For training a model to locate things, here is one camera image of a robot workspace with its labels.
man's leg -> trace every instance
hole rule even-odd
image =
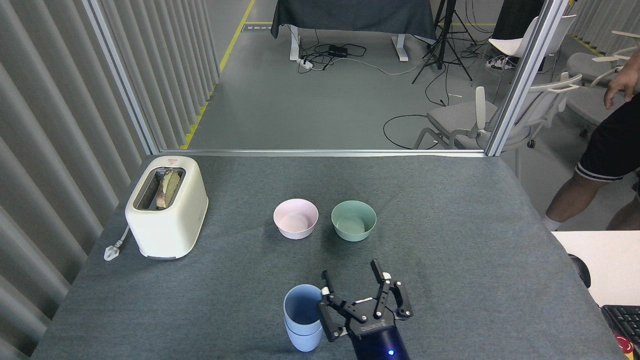
[[[640,230],[640,189],[631,202],[613,216],[607,230]]]
[[[569,179],[551,201],[546,215],[554,222],[562,223],[582,213],[598,190],[608,184],[605,181],[588,179],[577,172]]]
[[[607,117],[591,134],[587,149],[549,205],[545,226],[551,231],[583,212],[598,190],[640,166],[640,95]],[[635,209],[630,204],[620,215]]]

cup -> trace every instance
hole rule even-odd
[[[273,221],[285,237],[306,238],[316,226],[318,209],[305,199],[289,199],[276,207]]]
[[[319,288],[301,284],[289,290],[282,304],[284,324],[293,346],[302,352],[315,349],[324,334],[317,303],[322,299]]]
[[[337,204],[331,212],[335,232],[347,241],[365,239],[376,225],[376,212],[362,201],[348,200]]]

gray curtain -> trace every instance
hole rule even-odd
[[[96,2],[111,54],[89,1],[0,0],[0,359],[32,353],[146,143],[184,144],[218,82],[201,0]]]
[[[572,13],[578,15],[569,33],[598,51],[611,54],[635,46],[628,37],[612,34],[612,30],[640,34],[640,1],[577,1]]]

black shorts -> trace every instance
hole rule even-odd
[[[640,167],[640,94],[622,104],[591,134],[575,167],[595,181],[616,181]]]

computer mouse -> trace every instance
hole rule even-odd
[[[569,254],[569,258],[571,258],[571,261],[575,266],[575,269],[578,271],[580,279],[584,282],[584,285],[587,288],[591,287],[591,276],[589,275],[589,268],[587,267],[587,264],[585,264],[584,261],[576,255]]]

